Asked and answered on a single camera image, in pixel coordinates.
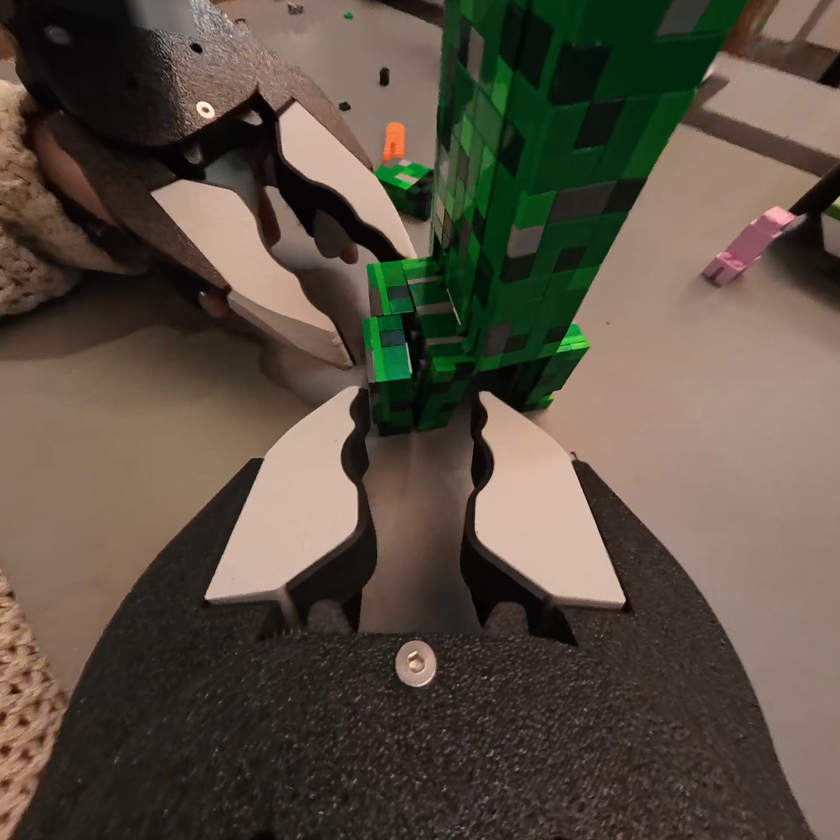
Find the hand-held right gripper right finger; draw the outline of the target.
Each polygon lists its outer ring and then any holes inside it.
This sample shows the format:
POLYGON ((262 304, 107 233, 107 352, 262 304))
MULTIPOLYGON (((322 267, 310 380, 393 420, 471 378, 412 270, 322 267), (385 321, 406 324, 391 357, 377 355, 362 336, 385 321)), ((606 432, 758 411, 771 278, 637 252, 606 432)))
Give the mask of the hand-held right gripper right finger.
POLYGON ((572 457, 491 392, 470 418, 473 482, 459 568, 483 629, 513 604, 533 636, 570 636, 564 609, 627 609, 572 457))

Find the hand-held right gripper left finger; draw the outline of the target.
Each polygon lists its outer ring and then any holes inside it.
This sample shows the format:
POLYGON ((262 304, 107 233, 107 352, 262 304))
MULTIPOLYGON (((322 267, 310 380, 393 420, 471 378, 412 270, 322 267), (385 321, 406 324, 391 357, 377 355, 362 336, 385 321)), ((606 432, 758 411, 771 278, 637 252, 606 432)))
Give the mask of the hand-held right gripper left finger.
POLYGON ((339 604, 354 632, 362 591, 375 571, 375 526, 363 477, 369 393, 352 385, 266 452, 205 600, 275 602, 300 628, 321 601, 339 604))

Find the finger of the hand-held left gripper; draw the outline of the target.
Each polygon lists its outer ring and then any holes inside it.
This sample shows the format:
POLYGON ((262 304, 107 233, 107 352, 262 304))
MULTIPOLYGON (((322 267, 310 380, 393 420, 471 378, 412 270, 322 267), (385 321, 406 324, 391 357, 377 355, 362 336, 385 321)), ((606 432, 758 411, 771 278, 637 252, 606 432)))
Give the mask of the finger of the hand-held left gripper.
POLYGON ((227 285, 227 303, 272 339, 335 368, 352 360, 335 324, 314 307, 298 278, 268 250, 258 220, 235 191, 180 180, 152 193, 227 285))
POLYGON ((299 102, 277 121, 277 185, 320 248, 345 241, 377 259, 417 253, 392 200, 373 171, 299 102))

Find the tall green creeper lego model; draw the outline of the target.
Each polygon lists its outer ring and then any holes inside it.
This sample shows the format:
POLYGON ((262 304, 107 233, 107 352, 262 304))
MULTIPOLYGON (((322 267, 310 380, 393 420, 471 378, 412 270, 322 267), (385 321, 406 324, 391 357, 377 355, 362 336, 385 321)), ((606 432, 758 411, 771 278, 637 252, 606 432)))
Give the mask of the tall green creeper lego model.
POLYGON ((433 256, 455 330, 427 340, 418 430, 478 380, 520 412, 551 404, 589 349, 583 299, 743 6, 445 3, 433 256))

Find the person's left forearm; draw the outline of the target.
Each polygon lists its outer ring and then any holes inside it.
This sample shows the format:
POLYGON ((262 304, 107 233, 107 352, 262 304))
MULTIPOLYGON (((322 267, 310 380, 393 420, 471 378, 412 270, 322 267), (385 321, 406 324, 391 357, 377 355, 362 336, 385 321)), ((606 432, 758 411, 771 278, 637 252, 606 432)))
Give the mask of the person's left forearm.
POLYGON ((31 312, 90 271, 138 276, 150 256, 132 236, 90 215, 46 180, 28 141, 44 120, 26 89, 1 82, 1 314, 31 312))

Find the small green lego cube head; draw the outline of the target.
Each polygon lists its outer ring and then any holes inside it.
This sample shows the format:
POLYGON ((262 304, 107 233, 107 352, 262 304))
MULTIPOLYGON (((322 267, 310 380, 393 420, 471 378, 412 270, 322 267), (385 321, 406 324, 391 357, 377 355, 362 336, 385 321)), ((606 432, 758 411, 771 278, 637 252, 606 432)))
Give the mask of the small green lego cube head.
POLYGON ((374 172, 396 210, 420 221, 432 215, 434 170, 397 156, 374 172))

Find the pink lego pig figure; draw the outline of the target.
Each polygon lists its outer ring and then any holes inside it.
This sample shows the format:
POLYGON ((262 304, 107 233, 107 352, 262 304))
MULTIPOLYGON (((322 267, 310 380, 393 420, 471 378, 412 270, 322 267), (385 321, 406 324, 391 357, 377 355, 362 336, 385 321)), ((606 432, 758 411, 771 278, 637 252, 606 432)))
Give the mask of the pink lego pig figure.
POLYGON ((741 231, 730 246, 720 252, 701 275, 722 287, 756 263, 772 243, 794 225, 798 216, 774 206, 741 231))

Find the person's left hand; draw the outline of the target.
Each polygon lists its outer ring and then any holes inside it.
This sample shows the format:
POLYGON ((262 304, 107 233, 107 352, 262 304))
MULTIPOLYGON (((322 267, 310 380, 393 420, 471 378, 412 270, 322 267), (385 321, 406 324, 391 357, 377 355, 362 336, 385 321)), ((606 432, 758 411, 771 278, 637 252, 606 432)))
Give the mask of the person's left hand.
POLYGON ((47 182, 58 194, 103 223, 111 227, 119 225, 103 205, 78 163, 60 148, 46 121, 28 124, 28 141, 47 182))

